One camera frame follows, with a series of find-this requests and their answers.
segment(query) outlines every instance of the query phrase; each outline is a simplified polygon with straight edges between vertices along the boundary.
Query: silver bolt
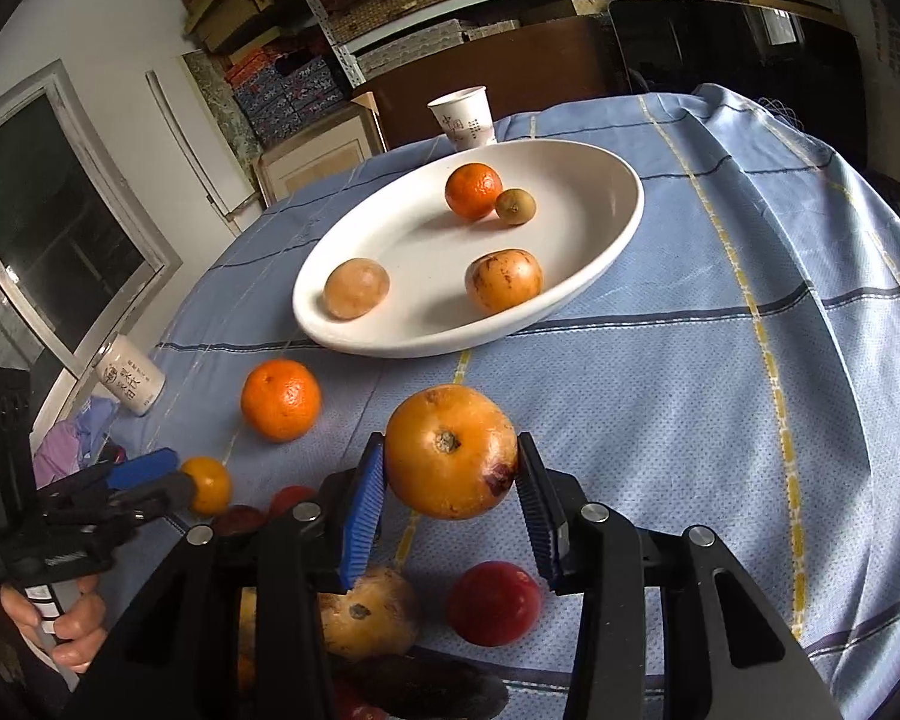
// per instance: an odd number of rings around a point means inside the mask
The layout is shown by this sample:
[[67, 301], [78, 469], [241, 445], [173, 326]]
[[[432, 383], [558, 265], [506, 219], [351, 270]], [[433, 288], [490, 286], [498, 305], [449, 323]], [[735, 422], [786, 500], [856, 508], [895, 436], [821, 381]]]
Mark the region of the silver bolt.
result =
[[213, 538], [213, 528], [209, 525], [194, 525], [193, 528], [187, 531], [187, 541], [194, 547], [202, 547], [204, 544], [209, 544], [211, 538]]
[[590, 522], [607, 522], [610, 519], [610, 509], [607, 509], [602, 503], [584, 504], [580, 509], [583, 519]]
[[313, 522], [320, 516], [319, 504], [313, 501], [303, 501], [293, 507], [293, 519], [297, 522]]
[[717, 536], [713, 535], [710, 528], [704, 528], [703, 525], [694, 525], [690, 529], [690, 541], [698, 547], [712, 547], [713, 542], [717, 541]]

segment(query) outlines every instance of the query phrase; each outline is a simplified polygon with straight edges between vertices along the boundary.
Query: red fruit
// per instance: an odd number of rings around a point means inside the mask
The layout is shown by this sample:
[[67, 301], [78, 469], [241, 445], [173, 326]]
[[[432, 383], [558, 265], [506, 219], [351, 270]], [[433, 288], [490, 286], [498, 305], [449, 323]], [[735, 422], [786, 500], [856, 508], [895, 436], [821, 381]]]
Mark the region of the red fruit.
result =
[[309, 500], [316, 495], [317, 490], [303, 487], [303, 485], [290, 485], [288, 488], [283, 488], [271, 499], [269, 518], [275, 519], [280, 517], [280, 514], [293, 509], [300, 501]]
[[499, 647], [533, 627], [540, 605], [533, 577], [511, 562], [490, 560], [457, 579], [447, 598], [446, 619], [471, 644]]
[[210, 527], [217, 536], [233, 536], [234, 533], [251, 533], [266, 525], [266, 517], [252, 506], [231, 506], [223, 514], [213, 518]]
[[337, 704], [337, 720], [386, 720], [389, 716], [383, 709], [370, 707], [349, 683], [333, 680], [333, 690]]

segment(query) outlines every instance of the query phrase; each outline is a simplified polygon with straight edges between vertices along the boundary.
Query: human hand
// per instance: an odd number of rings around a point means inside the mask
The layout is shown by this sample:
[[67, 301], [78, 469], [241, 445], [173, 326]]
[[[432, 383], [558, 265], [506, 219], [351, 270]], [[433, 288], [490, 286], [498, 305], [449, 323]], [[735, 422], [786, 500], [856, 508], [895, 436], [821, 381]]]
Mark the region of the human hand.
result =
[[[89, 668], [90, 661], [93, 661], [106, 639], [106, 631], [103, 630], [106, 605], [103, 598], [94, 592], [96, 586], [96, 576], [80, 577], [77, 587], [82, 596], [68, 613], [53, 624], [55, 635], [69, 641], [53, 647], [48, 655], [55, 664], [76, 671], [77, 674], [82, 674]], [[40, 615], [34, 605], [8, 584], [0, 588], [0, 603], [21, 635], [37, 648], [44, 649], [36, 634]]]

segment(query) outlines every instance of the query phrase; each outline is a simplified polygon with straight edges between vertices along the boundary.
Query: tablecloth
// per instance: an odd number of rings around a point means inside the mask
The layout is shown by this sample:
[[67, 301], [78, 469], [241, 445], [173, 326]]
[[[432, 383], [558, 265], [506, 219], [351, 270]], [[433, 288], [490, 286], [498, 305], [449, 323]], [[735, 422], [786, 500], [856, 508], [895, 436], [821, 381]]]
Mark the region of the tablecloth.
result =
[[[900, 677], [900, 221], [829, 146], [746, 98], [704, 85], [559, 105], [496, 124], [501, 141], [563, 138], [634, 166], [646, 210], [607, 273], [549, 319], [463, 354], [378, 360], [328, 351], [293, 320], [293, 281], [357, 203], [446, 156], [446, 138], [375, 157], [269, 208], [205, 274], [154, 351], [167, 384], [112, 433], [134, 453], [226, 462], [234, 502], [354, 466], [412, 392], [454, 380], [532, 432], [548, 466], [641, 527], [714, 528], [804, 646], [842, 711], [866, 718]], [[303, 362], [319, 423], [272, 445], [239, 394], [266, 359]], [[408, 511], [386, 503], [374, 559]], [[103, 583], [113, 613], [179, 538], [151, 523]], [[482, 649], [442, 624], [458, 574], [481, 560], [533, 568], [515, 490], [484, 517], [424, 519], [406, 572], [428, 625], [419, 646], [491, 664], [506, 718], [562, 716], [580, 613], [547, 596], [523, 640]], [[648, 592], [648, 706], [662, 637]]]

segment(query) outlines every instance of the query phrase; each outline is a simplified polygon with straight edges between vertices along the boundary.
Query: white oval plate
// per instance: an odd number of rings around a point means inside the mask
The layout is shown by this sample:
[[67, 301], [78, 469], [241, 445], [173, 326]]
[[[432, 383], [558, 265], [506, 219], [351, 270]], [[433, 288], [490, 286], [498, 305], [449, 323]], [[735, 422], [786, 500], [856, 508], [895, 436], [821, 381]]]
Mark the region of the white oval plate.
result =
[[[483, 162], [504, 188], [525, 189], [536, 215], [509, 227], [493, 212], [467, 223], [447, 207], [453, 170]], [[511, 141], [472, 148], [419, 167], [372, 194], [310, 253], [293, 287], [293, 313], [317, 343], [371, 357], [427, 357], [495, 341], [538, 322], [589, 287], [629, 243], [643, 215], [643, 186], [616, 154], [584, 143]], [[484, 254], [523, 248], [540, 262], [540, 295], [485, 317], [463, 274]], [[391, 278], [386, 299], [340, 322], [322, 303], [327, 276], [351, 257], [370, 257]]]

